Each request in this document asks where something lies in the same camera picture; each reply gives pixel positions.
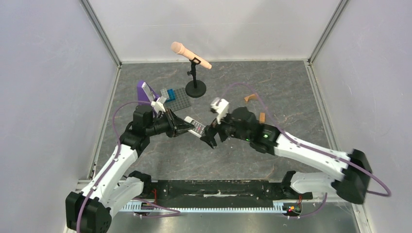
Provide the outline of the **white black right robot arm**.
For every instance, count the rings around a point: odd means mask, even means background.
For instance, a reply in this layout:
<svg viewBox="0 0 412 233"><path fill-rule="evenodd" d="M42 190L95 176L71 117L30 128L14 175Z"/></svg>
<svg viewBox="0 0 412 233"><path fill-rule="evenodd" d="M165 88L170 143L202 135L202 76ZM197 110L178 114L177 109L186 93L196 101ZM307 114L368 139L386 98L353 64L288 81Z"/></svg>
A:
<svg viewBox="0 0 412 233"><path fill-rule="evenodd" d="M372 169L364 152L330 150L298 139L277 127L260 123L246 107L236 108L224 117L217 116L207 125L201 140L212 148L227 138L247 141L251 148L263 153L296 160L318 170L315 173L287 172L281 193L287 198L307 192L332 192L345 201L363 204Z"/></svg>

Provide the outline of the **white remote control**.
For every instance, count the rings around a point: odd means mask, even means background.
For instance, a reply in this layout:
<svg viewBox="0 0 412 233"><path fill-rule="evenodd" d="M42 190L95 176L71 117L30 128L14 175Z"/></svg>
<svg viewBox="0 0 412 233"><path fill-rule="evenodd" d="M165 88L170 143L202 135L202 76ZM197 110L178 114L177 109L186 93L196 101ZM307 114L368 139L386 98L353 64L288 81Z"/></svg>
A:
<svg viewBox="0 0 412 233"><path fill-rule="evenodd" d="M203 124L189 116L186 116L184 121L194 126L193 129L189 130L191 134L195 135L198 138L202 137L205 131L205 126Z"/></svg>

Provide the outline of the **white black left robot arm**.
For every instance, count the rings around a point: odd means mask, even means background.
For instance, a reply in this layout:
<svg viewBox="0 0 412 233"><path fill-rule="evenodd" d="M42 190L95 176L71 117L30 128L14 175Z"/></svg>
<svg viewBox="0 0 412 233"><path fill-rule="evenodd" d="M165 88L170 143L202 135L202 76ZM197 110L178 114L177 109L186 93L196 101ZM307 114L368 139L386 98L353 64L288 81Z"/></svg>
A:
<svg viewBox="0 0 412 233"><path fill-rule="evenodd" d="M178 137L194 126L171 109L158 111L150 105L138 105L132 121L118 135L113 154L97 175L78 193L70 192L65 200L66 225L77 233L105 233L113 217L133 198L152 194L151 176L131 173L119 183L127 169L139 158L155 135Z"/></svg>

